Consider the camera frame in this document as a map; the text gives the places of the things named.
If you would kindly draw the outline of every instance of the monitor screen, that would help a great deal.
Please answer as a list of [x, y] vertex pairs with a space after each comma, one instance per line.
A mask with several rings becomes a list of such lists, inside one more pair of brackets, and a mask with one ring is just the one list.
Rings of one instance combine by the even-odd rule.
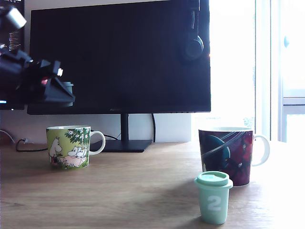
[[72, 107], [28, 106], [28, 113], [209, 112], [209, 6], [202, 0], [201, 57], [186, 61], [188, 1], [124, 3], [31, 12], [30, 56], [58, 60], [73, 84]]
[[[0, 9], [6, 6], [14, 6], [24, 16], [24, 0], [0, 0]], [[4, 44], [10, 51], [15, 49], [24, 50], [24, 28], [19, 31], [0, 34], [0, 43]], [[0, 110], [24, 110], [22, 104], [12, 104], [4, 100], [4, 96], [0, 92]]]

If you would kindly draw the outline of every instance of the moomin mug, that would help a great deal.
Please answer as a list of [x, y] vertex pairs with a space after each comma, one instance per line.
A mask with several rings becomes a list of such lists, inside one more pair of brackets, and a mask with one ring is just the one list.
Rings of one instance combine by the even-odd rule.
[[[94, 134], [102, 137], [102, 146], [93, 152], [89, 149]], [[86, 125], [53, 126], [47, 128], [47, 143], [50, 164], [68, 170], [87, 167], [89, 156], [103, 151], [106, 139], [102, 132], [91, 132], [91, 127]]]

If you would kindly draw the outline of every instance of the monitor stand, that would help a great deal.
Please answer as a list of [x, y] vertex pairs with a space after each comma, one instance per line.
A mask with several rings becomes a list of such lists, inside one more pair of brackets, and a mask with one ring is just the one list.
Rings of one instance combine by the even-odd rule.
[[[151, 140], [129, 140], [128, 114], [121, 114], [121, 140], [107, 140], [103, 152], [142, 153], [152, 143]], [[97, 151], [102, 141], [90, 145], [91, 151]]]

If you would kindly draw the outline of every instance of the white mug handle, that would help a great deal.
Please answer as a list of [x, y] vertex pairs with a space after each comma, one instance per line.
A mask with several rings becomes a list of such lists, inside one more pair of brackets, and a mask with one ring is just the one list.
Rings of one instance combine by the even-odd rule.
[[102, 132], [100, 132], [100, 131], [92, 131], [92, 132], [90, 132], [90, 138], [94, 134], [99, 134], [102, 137], [102, 146], [97, 151], [89, 151], [89, 156], [99, 154], [101, 151], [103, 151], [103, 149], [105, 148], [105, 145], [106, 145], [106, 138], [105, 138], [105, 136], [103, 135]]
[[266, 160], [269, 158], [269, 155], [270, 155], [270, 143], [269, 143], [268, 139], [265, 136], [262, 136], [262, 135], [254, 135], [253, 143], [254, 143], [254, 140], [256, 138], [261, 138], [263, 140], [265, 150], [264, 150], [264, 155], [263, 155], [262, 159], [259, 161], [259, 163], [253, 164], [251, 162], [252, 166], [260, 166], [261, 164], [265, 163]]

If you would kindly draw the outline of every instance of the small plastic container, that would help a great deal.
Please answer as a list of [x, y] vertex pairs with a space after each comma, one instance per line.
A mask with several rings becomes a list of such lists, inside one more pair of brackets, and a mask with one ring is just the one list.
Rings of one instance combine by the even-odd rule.
[[229, 175], [218, 171], [201, 173], [195, 184], [199, 188], [202, 219], [210, 224], [223, 224], [228, 214], [229, 190], [233, 187]]

